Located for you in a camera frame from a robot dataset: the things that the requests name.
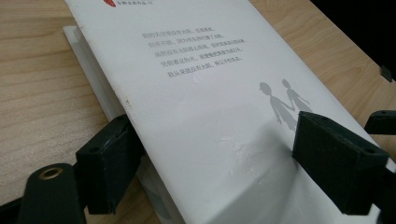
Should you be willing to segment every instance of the white paper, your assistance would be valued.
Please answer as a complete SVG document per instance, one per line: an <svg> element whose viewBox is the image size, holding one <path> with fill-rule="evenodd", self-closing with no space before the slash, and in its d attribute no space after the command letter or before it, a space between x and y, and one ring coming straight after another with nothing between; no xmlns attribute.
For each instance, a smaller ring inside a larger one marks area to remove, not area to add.
<svg viewBox="0 0 396 224"><path fill-rule="evenodd" d="M375 223L290 156L299 110L373 140L248 1L66 2L186 223Z"/></svg>

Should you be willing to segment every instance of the red logo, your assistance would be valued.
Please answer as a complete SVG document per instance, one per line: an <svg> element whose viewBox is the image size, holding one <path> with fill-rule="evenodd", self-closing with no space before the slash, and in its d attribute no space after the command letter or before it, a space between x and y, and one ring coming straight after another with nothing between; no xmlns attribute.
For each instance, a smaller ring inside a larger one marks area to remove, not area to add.
<svg viewBox="0 0 396 224"><path fill-rule="evenodd" d="M114 4L113 0L104 0L106 2L106 4L108 4L111 7L115 7L116 4Z"/></svg>

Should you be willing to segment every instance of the adult silhouette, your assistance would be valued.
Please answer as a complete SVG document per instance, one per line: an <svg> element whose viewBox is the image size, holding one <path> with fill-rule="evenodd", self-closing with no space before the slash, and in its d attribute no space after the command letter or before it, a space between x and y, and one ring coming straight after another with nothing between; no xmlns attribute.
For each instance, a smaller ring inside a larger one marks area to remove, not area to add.
<svg viewBox="0 0 396 224"><path fill-rule="evenodd" d="M265 95L270 96L271 107L274 110L277 121L280 124L282 123L282 120L285 121L289 129L296 132L297 120L295 120L293 115L289 112L289 110L294 111L294 108L273 96L271 87L267 83L261 82L260 90L264 92Z"/></svg>

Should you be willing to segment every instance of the silhouette illustration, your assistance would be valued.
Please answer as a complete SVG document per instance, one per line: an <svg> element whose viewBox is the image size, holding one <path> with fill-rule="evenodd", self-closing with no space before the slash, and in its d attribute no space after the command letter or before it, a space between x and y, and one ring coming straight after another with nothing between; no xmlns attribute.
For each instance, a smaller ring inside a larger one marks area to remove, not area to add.
<svg viewBox="0 0 396 224"><path fill-rule="evenodd" d="M282 124L282 120L285 121L289 129L296 132L297 120L295 120L293 115L289 112L289 110L294 111L294 107L287 105L283 101L279 100L277 97L273 96L271 87L267 83L261 82L260 90L264 92L265 95L270 96L271 107L274 110L277 121L280 124Z"/></svg>
<svg viewBox="0 0 396 224"><path fill-rule="evenodd" d="M306 102L307 104L309 104L309 102L306 101L305 99L303 99L296 91L294 91L294 90L291 88L289 82L288 82L286 79L283 79L283 80L282 80L282 83L283 83L283 86L285 86L286 88L288 88L288 90L286 91L286 93L287 93L288 96L289 96L289 100L290 100L290 102L291 102L292 108L294 109L294 104L293 104L293 103L295 103L296 106L297 106L297 108L298 108L300 111L306 111L306 112L311 112L311 113L312 113L311 108L309 108L309 106L306 105L306 104L304 103L304 102Z"/></svg>

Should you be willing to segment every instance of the wood grain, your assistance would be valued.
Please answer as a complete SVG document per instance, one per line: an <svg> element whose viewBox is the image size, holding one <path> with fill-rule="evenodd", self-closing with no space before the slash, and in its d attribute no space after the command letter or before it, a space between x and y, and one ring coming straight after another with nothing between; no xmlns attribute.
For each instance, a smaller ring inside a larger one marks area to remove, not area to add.
<svg viewBox="0 0 396 224"><path fill-rule="evenodd" d="M396 87L308 0L251 0L336 98L364 125L395 109ZM106 117L62 27L75 21L62 0L0 2L0 204L19 198L30 173L74 153ZM393 150L396 139L374 136ZM89 223L159 223L134 180L115 216Z"/></svg>

